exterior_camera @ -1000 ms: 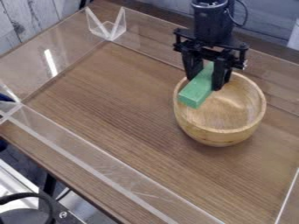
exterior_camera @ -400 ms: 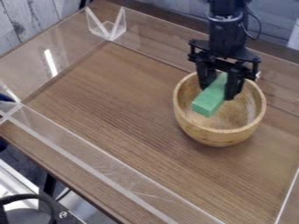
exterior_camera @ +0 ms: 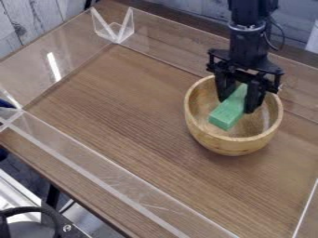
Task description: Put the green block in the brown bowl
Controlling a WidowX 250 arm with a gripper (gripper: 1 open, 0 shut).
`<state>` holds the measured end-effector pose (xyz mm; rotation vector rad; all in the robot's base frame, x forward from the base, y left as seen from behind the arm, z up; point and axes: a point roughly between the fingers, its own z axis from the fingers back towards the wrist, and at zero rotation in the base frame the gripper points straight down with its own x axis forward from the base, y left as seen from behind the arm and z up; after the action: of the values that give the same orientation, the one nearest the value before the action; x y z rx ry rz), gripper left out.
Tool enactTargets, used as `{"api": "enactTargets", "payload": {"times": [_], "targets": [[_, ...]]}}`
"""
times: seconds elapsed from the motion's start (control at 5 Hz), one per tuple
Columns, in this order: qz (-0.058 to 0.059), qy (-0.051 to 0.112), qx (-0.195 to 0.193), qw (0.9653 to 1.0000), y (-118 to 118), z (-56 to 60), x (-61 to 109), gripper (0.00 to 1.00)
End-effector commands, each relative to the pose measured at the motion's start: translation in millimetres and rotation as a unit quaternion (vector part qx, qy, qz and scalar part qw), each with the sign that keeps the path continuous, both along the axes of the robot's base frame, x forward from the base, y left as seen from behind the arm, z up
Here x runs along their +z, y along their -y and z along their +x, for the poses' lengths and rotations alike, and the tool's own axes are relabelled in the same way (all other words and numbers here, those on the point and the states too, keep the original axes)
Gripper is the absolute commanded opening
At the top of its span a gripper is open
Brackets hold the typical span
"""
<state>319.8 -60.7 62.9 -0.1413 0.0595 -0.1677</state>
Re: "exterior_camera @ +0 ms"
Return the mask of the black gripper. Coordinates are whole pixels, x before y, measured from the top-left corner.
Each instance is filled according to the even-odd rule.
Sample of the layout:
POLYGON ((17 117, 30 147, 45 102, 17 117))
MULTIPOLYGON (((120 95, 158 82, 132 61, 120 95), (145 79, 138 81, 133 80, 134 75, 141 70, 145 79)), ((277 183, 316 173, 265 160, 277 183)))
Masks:
POLYGON ((219 101, 236 89, 236 82, 247 85, 244 112, 261 105, 265 92, 276 93, 283 70, 268 60, 269 31, 265 22, 240 26, 228 24, 229 48, 209 48, 205 69, 215 74, 219 101))

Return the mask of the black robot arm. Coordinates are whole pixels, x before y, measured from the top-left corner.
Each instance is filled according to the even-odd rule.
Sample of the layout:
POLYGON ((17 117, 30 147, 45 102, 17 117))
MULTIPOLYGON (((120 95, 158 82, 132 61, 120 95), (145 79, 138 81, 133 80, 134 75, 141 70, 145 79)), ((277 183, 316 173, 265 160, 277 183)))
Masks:
POLYGON ((228 49, 209 48, 205 69, 215 75, 219 101, 225 101, 237 83, 247 85, 243 111, 252 113, 261 105, 265 93, 277 93, 281 68, 268 60, 272 45, 272 13, 277 0, 227 0, 228 49))

